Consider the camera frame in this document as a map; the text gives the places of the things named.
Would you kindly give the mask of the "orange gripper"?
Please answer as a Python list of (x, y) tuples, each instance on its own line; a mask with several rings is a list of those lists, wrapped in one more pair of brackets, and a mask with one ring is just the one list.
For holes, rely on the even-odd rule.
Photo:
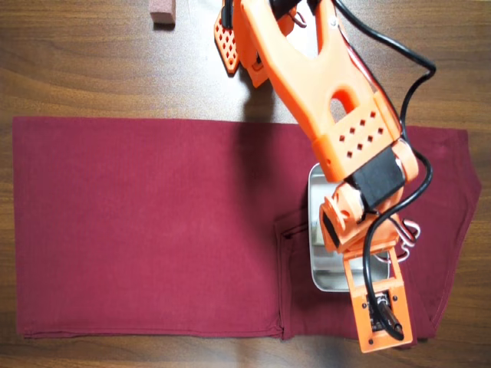
[(338, 254), (362, 251), (370, 226), (379, 215), (399, 202), (403, 192), (398, 189), (389, 199), (369, 211), (364, 207), (359, 190), (346, 182), (337, 186), (334, 194), (326, 196), (319, 206), (326, 250)]

